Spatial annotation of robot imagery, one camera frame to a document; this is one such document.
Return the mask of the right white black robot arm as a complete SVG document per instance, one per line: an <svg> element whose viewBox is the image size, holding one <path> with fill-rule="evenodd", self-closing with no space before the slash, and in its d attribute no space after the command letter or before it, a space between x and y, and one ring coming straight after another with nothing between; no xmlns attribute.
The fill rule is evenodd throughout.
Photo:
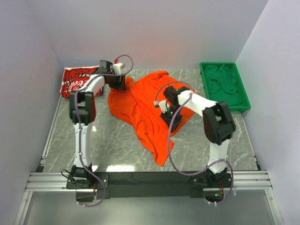
<svg viewBox="0 0 300 225"><path fill-rule="evenodd" d="M167 87L163 92L165 100L155 101L154 106L161 110L161 118L174 132L183 120L181 111L187 108L203 119L204 133L209 141L208 165L200 172L188 174L189 182L199 188L222 188L233 177L227 172L230 164L227 151L236 125L226 102L215 102L194 93L188 87L178 89Z"/></svg>

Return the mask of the orange t-shirt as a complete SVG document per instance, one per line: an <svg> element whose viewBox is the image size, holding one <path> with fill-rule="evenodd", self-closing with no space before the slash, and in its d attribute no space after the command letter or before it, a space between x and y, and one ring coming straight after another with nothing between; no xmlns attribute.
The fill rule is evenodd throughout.
<svg viewBox="0 0 300 225"><path fill-rule="evenodd" d="M126 90L111 89L108 96L111 115L133 126L139 141L152 153L159 166L165 164L167 151L173 148L174 143L167 139L169 127L160 116L160 108L154 106L154 101L165 99L160 88L169 82L173 82L176 89L183 86L167 71L161 70L138 81L127 77Z"/></svg>

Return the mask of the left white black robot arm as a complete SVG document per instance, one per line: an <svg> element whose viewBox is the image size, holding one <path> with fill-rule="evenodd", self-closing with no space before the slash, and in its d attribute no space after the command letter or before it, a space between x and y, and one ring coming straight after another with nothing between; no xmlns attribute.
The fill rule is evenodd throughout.
<svg viewBox="0 0 300 225"><path fill-rule="evenodd" d="M90 154L90 134L96 118L95 96L106 84L117 90L125 89L125 64L101 60L87 82L70 94L69 116L75 130L75 160L68 175L68 182L82 188L97 184L92 171Z"/></svg>

